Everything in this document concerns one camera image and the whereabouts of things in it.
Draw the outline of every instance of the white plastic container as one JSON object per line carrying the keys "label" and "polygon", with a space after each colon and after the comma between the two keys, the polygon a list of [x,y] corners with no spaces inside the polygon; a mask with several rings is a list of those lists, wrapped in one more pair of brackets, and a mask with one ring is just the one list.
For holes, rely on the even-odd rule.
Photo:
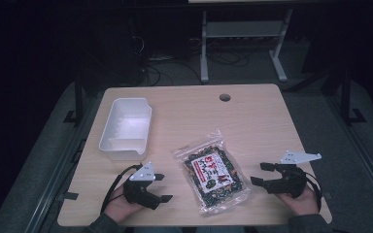
{"label": "white plastic container", "polygon": [[99,148],[112,160],[143,160],[147,156],[152,111],[145,98],[116,99]]}

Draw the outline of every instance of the human hand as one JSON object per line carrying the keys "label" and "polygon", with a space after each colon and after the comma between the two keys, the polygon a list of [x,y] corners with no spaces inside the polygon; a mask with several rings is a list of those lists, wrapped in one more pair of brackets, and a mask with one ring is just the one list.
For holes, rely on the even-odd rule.
{"label": "human hand", "polygon": [[320,212],[317,205],[316,194],[308,185],[305,185],[304,191],[297,198],[292,198],[288,193],[275,195],[283,201],[296,216],[315,215]]}
{"label": "human hand", "polygon": [[127,202],[122,194],[123,186],[115,189],[110,198],[112,201],[108,203],[104,211],[104,213],[112,218],[116,223],[120,223],[132,214],[144,209],[141,205]]}

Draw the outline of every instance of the table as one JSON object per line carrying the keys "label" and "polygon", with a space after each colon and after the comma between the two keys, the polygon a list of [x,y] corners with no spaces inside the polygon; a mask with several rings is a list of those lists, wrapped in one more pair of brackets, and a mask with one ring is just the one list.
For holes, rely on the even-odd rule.
{"label": "table", "polygon": [[[227,94],[229,101],[221,101]],[[153,109],[148,156],[163,181],[152,183],[155,195],[174,195],[169,203],[153,211],[145,209],[123,225],[270,225],[286,224],[289,209],[274,195],[257,186],[242,205],[215,216],[199,214],[195,193],[187,183],[172,152],[189,142],[220,130],[227,150],[239,164],[243,175],[278,179],[278,172],[261,171],[260,162],[278,162],[286,150],[304,151],[287,106],[274,84],[197,85],[162,87],[122,87],[108,89],[88,135],[81,160],[68,192],[76,200],[64,201],[58,223],[63,226],[91,224],[117,174],[139,161],[113,162],[99,148],[99,141],[112,103],[117,98],[147,98]],[[300,167],[313,173],[309,163]],[[331,213],[322,200],[322,216],[331,222]]]}

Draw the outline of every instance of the packaged food bag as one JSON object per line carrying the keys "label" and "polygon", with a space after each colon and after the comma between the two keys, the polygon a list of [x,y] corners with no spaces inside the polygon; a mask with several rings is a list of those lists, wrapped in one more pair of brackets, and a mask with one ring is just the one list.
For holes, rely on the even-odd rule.
{"label": "packaged food bag", "polygon": [[219,131],[174,150],[186,180],[200,202],[201,214],[217,214],[245,201],[250,188],[226,150]]}

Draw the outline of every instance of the plastic bag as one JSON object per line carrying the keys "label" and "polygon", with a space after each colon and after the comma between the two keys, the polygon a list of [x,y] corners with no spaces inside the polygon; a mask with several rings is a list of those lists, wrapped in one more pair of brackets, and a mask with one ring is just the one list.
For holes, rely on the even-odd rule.
{"label": "plastic bag", "polygon": [[245,201],[251,189],[219,131],[174,152],[200,201],[201,214],[217,214]]}

